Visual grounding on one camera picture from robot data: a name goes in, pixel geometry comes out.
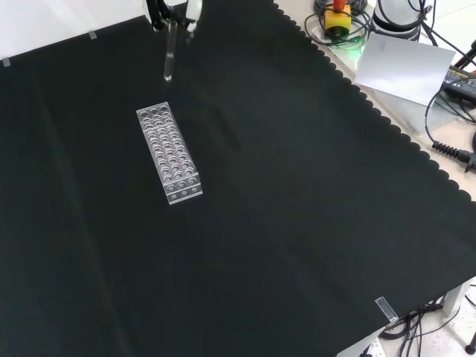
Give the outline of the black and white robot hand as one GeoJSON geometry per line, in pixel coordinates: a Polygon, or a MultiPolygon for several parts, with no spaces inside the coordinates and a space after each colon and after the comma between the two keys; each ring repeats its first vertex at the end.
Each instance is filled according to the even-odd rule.
{"type": "Polygon", "coordinates": [[[187,32],[189,39],[192,39],[202,14],[203,1],[186,1],[175,6],[163,0],[146,0],[142,1],[142,5],[145,16],[155,32],[169,25],[177,25],[187,32]]]}

